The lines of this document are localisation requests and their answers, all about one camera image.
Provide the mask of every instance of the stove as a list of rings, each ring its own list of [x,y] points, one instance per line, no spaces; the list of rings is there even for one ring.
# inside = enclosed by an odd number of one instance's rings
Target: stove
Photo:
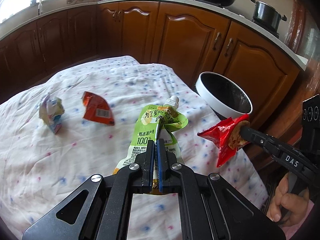
[[[207,0],[195,0],[195,1],[204,2],[204,3],[207,3],[207,4],[211,4],[211,5],[214,5],[214,6],[223,8],[220,3],[213,3],[213,2],[209,2],[209,1],[207,1]]]
[[[264,28],[267,32],[270,32],[273,36],[277,37],[279,39],[279,33],[275,32],[274,30],[271,30],[268,26],[265,24],[258,22],[256,20],[252,20],[253,23],[256,25],[259,25],[260,27]]]

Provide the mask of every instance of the barcode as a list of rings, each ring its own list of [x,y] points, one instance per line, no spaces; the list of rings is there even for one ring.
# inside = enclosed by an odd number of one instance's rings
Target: barcode
[[[109,110],[96,109],[96,116],[109,118]]]

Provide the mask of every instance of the cabinet handle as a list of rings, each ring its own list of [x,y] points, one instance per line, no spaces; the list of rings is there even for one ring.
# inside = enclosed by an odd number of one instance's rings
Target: cabinet handle
[[[230,39],[229,39],[229,43],[228,43],[228,45],[227,45],[226,52],[225,52],[225,54],[224,54],[225,57],[228,56],[228,50],[229,50],[230,44],[231,44],[232,42],[233,42],[233,38],[230,38]]]
[[[112,15],[113,19],[116,21],[116,13],[117,11],[115,11],[115,13]]]
[[[217,37],[216,37],[216,39],[214,40],[214,43],[213,43],[213,48],[212,48],[213,51],[216,50],[216,44],[217,44],[218,38],[219,38],[220,36],[221,36],[221,33],[218,32],[218,33],[217,33]]]
[[[121,21],[121,19],[120,19],[120,14],[121,14],[121,10],[118,12],[118,19],[119,19],[119,22]]]

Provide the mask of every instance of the faucet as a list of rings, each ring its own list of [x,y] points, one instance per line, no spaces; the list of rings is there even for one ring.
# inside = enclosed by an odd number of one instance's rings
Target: faucet
[[[42,0],[40,0],[38,5],[38,15],[42,14]]]

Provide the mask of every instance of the red snack bag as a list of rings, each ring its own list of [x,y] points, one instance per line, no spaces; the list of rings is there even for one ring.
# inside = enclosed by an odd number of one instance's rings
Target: red snack bag
[[[115,125],[112,112],[106,100],[91,92],[84,92],[82,96],[83,105],[86,107],[84,119]]]
[[[198,133],[198,136],[214,142],[219,148],[217,168],[234,156],[237,150],[249,143],[240,136],[240,128],[249,125],[249,115],[244,114],[234,120],[229,117],[210,129]]]

